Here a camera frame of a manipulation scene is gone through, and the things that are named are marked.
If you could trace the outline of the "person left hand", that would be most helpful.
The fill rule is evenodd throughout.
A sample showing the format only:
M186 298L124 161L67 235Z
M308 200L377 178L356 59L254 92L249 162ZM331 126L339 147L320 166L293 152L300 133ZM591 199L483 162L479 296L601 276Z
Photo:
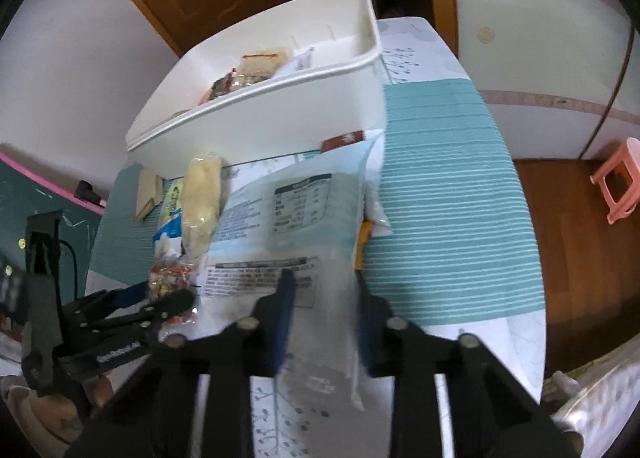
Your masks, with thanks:
M1 378L1 446L26 456L62 457L84 430L76 405L61 394L39 396L21 376Z

